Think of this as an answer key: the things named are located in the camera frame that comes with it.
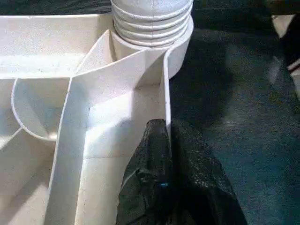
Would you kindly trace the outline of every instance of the white base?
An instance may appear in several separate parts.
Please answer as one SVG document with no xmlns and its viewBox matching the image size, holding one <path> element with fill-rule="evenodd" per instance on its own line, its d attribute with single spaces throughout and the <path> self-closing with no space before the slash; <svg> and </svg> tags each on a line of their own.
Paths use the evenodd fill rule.
<svg viewBox="0 0 300 225">
<path fill-rule="evenodd" d="M 192 19 L 156 49 L 122 40 L 111 15 L 2 16 L 0 25 L 0 224 L 114 224 L 146 123 L 162 118 L 169 129 L 168 80 Z"/>
</svg>

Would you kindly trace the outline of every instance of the dark background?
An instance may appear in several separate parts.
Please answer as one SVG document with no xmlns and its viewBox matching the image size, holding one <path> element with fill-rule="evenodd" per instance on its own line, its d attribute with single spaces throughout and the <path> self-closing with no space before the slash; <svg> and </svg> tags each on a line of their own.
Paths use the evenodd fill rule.
<svg viewBox="0 0 300 225">
<path fill-rule="evenodd" d="M 170 81 L 172 117 L 202 131 L 250 225 L 292 225 L 300 221 L 299 102 L 264 5 L 195 1 L 196 29 Z M 1 15 L 110 10 L 109 0 L 0 0 Z"/>
</svg>

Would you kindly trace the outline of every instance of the black object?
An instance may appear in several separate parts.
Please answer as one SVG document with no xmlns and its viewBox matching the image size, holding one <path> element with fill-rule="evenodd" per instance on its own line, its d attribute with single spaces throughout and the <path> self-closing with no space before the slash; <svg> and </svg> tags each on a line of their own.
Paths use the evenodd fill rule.
<svg viewBox="0 0 300 225">
<path fill-rule="evenodd" d="M 221 163 L 196 128 L 173 120 L 172 152 L 180 211 L 188 211 L 198 225 L 247 224 Z"/>
<path fill-rule="evenodd" d="M 171 218 L 185 225 L 247 224 L 220 162 L 201 133 L 176 120 L 172 134 L 171 160 L 164 120 L 148 122 L 124 174 L 116 224 L 163 225 Z M 185 212 L 191 216 L 189 221 Z"/>
<path fill-rule="evenodd" d="M 165 121 L 151 120 L 126 167 L 116 224 L 166 224 L 174 207 L 173 195 Z"/>
</svg>

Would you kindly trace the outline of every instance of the ribbed hose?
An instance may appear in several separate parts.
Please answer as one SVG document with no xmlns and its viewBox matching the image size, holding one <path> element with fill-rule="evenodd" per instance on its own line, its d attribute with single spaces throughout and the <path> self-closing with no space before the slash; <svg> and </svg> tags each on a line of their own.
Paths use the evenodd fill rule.
<svg viewBox="0 0 300 225">
<path fill-rule="evenodd" d="M 117 33 L 142 46 L 170 45 L 188 27 L 193 0 L 112 0 Z"/>
</svg>

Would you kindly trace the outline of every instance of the white plastic structure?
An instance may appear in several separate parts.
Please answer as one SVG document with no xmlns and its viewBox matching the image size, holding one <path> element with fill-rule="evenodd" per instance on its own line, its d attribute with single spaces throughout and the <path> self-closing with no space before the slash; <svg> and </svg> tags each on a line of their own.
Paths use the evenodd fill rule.
<svg viewBox="0 0 300 225">
<path fill-rule="evenodd" d="M 114 26 L 126 41 L 171 45 L 188 28 L 193 0 L 111 0 Z"/>
<path fill-rule="evenodd" d="M 130 44 L 111 15 L 1 16 L 0 225 L 113 225 L 146 123 L 171 122 L 169 78 L 193 31 Z"/>
</svg>

